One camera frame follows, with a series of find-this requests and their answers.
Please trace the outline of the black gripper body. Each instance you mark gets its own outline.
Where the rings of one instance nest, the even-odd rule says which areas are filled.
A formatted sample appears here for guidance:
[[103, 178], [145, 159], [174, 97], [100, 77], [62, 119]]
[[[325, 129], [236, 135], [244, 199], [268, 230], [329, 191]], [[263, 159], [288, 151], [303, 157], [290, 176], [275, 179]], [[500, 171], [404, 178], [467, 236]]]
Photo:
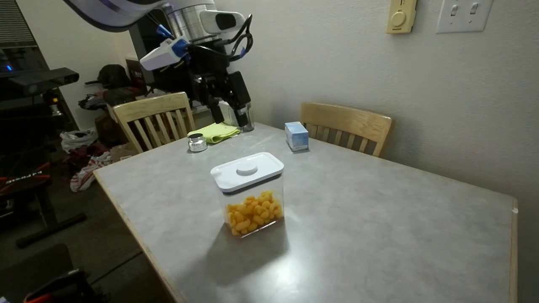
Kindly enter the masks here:
[[234, 112], [243, 112], [251, 103], [239, 71], [229, 73], [229, 56], [224, 50], [209, 46], [189, 48], [189, 71], [197, 98], [214, 117], [221, 115], [219, 102], [228, 102]]

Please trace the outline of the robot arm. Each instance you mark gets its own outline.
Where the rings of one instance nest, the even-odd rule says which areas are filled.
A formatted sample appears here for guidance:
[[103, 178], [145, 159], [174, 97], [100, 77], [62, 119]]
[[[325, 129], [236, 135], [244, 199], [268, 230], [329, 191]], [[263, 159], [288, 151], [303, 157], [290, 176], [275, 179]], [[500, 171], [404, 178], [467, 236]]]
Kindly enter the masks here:
[[108, 31], [130, 31], [157, 13], [164, 23], [155, 24], [162, 38], [140, 65], [147, 71], [185, 66], [190, 92], [216, 119], [219, 103], [226, 102], [243, 120], [251, 98], [243, 75], [231, 65], [243, 60], [253, 48], [253, 18], [221, 11], [214, 0], [64, 0], [88, 24]]

